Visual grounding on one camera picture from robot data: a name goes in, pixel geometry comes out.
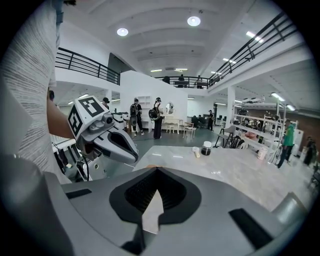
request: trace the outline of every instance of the ceiling light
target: ceiling light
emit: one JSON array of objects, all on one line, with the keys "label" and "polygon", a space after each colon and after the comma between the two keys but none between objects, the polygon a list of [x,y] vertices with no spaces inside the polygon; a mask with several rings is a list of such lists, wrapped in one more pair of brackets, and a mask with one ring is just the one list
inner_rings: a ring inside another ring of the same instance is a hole
[{"label": "ceiling light", "polygon": [[124,37],[126,35],[128,35],[128,29],[122,27],[122,28],[119,28],[116,33],[121,36],[121,37]]},{"label": "ceiling light", "polygon": [[84,94],[84,95],[82,95],[82,96],[78,97],[78,99],[81,99],[81,98],[86,97],[86,96],[88,96],[88,95],[89,95],[89,94],[88,94],[88,93],[86,93],[86,94]]},{"label": "ceiling light", "polygon": [[188,18],[187,22],[190,26],[195,27],[201,23],[201,20],[200,20],[200,18],[198,18],[196,16],[192,16],[192,17]]},{"label": "ceiling light", "polygon": [[237,63],[237,62],[235,62],[235,61],[233,61],[233,60],[231,60],[231,59],[227,59],[227,58],[223,58],[223,60],[224,60],[225,62],[230,62],[230,63],[234,63],[234,64]]},{"label": "ceiling light", "polygon": [[282,97],[280,97],[278,94],[276,94],[275,92],[273,92],[273,93],[271,93],[271,95],[273,96],[273,97],[275,97],[275,98],[277,98],[279,101],[281,101],[281,102],[284,102],[285,100],[282,98]]},{"label": "ceiling light", "polygon": [[295,111],[296,109],[293,107],[293,106],[291,106],[291,105],[286,105],[286,107],[288,108],[288,109],[290,109],[291,111]]},{"label": "ceiling light", "polygon": [[[246,35],[249,36],[249,37],[251,37],[251,38],[254,38],[254,37],[256,36],[254,33],[250,32],[250,31],[248,31],[248,32],[246,33]],[[257,36],[254,40],[259,41],[259,43],[262,43],[262,42],[264,41],[264,40],[261,39],[261,37],[259,37],[259,36]]]}]

